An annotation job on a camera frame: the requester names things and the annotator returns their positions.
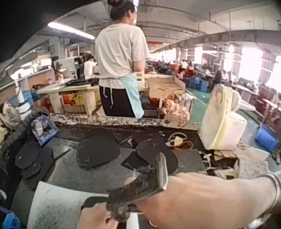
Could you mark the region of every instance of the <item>black pants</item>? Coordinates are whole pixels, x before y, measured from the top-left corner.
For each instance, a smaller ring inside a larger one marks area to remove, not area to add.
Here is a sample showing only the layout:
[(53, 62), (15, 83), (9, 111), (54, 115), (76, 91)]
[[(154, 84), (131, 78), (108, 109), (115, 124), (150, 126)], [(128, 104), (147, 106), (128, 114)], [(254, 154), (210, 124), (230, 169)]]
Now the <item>black pants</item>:
[(112, 89), (113, 106), (111, 102), (111, 89), (109, 87), (105, 88), (105, 95), (107, 98), (103, 94), (103, 87), (99, 87), (99, 89), (103, 110), (106, 116), (135, 118), (135, 114), (125, 89)]

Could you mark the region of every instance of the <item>green floor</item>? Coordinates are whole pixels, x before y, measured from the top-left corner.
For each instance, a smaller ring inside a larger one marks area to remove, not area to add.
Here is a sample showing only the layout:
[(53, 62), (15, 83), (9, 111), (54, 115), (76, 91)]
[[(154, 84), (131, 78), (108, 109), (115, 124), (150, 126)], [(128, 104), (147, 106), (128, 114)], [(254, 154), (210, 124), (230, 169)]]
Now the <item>green floor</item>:
[[(201, 122), (203, 120), (207, 103), (211, 97), (210, 93), (201, 92), (196, 89), (186, 88), (189, 94), (193, 94), (197, 97), (194, 105), (191, 120), (194, 122)], [(255, 142), (255, 137), (259, 128), (259, 119), (253, 112), (238, 110), (237, 113), (247, 120), (247, 126), (242, 135), (243, 140), (252, 147), (261, 148)]]

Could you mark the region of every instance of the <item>hammer head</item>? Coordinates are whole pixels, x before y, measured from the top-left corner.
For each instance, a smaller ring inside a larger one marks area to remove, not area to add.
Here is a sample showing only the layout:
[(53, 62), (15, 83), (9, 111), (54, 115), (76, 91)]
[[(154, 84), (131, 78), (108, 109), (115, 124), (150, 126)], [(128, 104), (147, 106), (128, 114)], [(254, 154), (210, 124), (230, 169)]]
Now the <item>hammer head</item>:
[(162, 153), (156, 157), (156, 167), (141, 168), (140, 175), (128, 185), (110, 190), (106, 209), (118, 222), (125, 222), (130, 212), (141, 213), (135, 203), (166, 189), (168, 172), (166, 158)]

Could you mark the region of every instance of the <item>white shirt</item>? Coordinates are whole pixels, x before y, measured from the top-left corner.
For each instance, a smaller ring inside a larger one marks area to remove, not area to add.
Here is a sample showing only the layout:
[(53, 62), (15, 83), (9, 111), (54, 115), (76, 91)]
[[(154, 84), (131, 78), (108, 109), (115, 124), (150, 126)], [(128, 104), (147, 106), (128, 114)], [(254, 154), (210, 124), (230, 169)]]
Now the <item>white shirt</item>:
[(186, 61), (183, 61), (183, 62), (182, 62), (182, 68), (187, 69), (188, 66), (189, 66), (189, 64), (188, 64)]
[(90, 78), (94, 78), (93, 76), (91, 76), (91, 74), (93, 74), (93, 67), (96, 66), (96, 63), (93, 61), (86, 61), (84, 63), (84, 76), (85, 79), (90, 79)]
[(95, 42), (99, 64), (100, 81), (103, 87), (124, 89), (120, 78), (133, 73), (133, 62), (150, 58), (146, 38), (142, 30), (125, 23), (113, 24), (103, 29)]

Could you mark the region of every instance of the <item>hair bun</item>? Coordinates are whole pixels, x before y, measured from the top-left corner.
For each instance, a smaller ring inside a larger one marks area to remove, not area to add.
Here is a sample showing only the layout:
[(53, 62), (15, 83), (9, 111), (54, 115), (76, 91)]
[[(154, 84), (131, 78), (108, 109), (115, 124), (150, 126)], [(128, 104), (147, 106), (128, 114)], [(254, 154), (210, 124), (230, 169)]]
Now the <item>hair bun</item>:
[(107, 4), (118, 7), (123, 4), (123, 0), (107, 0)]

